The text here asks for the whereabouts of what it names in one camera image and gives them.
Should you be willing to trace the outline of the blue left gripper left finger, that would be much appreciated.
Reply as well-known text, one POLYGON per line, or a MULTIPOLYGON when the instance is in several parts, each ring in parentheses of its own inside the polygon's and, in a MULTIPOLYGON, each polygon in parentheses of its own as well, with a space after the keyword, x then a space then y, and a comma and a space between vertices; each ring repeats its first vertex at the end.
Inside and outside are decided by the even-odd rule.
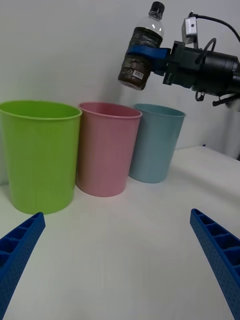
POLYGON ((38 212, 0 239, 0 318, 45 226, 44 214, 38 212))

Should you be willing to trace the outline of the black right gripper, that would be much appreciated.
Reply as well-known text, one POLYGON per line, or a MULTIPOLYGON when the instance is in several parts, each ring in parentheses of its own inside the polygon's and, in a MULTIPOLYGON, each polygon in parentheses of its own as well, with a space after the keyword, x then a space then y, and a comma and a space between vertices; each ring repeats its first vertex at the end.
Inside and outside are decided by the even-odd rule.
POLYGON ((152 60, 151 71, 154 74, 164 74, 165 85, 178 85, 183 88, 206 87, 202 67, 206 53, 202 49, 187 47, 185 43, 175 41, 172 49, 134 45, 126 54, 152 60))

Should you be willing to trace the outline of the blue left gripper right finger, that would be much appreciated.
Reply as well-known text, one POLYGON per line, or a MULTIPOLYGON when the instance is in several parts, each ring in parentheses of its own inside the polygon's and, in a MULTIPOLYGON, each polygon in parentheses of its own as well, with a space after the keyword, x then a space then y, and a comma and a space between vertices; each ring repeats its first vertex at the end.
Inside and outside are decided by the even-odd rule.
POLYGON ((240 319, 240 239, 193 208, 190 225, 235 320, 240 319))

